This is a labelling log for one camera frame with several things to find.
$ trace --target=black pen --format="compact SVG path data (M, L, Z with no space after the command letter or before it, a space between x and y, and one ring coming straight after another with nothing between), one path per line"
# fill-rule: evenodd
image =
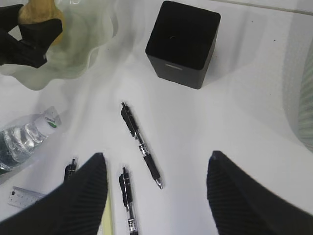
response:
M137 222L134 215L133 209L133 195L131 188L131 180L129 178L129 173L126 171L126 168L123 167L123 173L119 177L119 184L121 186L123 202L126 208L126 211L129 214L128 218L128 227L130 235L138 235Z
M156 182L156 184L159 186L160 189L163 189L161 176L159 171L157 170L156 164L153 161L153 158L140 134L140 129L138 128L138 125L133 117L133 114L130 110L130 108L125 104L122 103L123 108L121 111L121 115L126 122L129 131L131 132L131 135L135 137L136 140L139 142L139 149L143 155L144 160L146 161L146 164L151 172L152 178Z
M77 164L76 164L76 161L75 159L72 160L72 163L67 165L67 167L65 168L65 174L64 174L64 180L63 180L63 183L67 180L69 180L72 175L75 173L76 171L76 167L77 167Z

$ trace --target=bottle cap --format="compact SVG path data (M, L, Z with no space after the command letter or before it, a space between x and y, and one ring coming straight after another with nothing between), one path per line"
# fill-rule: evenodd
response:
M35 126L44 136L53 134L59 125L61 125L61 120L53 106L48 108L38 119L35 120Z

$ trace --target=white table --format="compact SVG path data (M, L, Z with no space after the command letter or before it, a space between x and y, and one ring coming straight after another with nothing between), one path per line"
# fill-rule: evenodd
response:
M306 14L313 15L313 1L311 0L215 0L215 1L252 5L294 12L300 11Z
M204 85L194 90L156 76L144 49L161 0L117 0L116 36L81 78L54 80L40 92L0 78L0 126L55 105L63 128L40 160L0 186L0 220L12 186L49 193L72 156L98 151L110 170L115 234L128 234L118 176L129 166L142 234L217 234L206 199L213 150L282 198L313 213L313 154L296 138L296 106L313 17L207 0L184 1L222 21ZM127 101L165 181L158 189L120 116Z

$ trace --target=black square container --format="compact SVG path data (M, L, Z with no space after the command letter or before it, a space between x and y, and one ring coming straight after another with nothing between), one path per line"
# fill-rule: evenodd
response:
M158 77L200 89L220 21L219 13L165 1L146 47Z

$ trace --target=metal ruler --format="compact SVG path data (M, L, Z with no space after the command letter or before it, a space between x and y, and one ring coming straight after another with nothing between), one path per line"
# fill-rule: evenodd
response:
M44 196L44 194L38 192L13 187L10 192L8 204L24 209L39 201Z

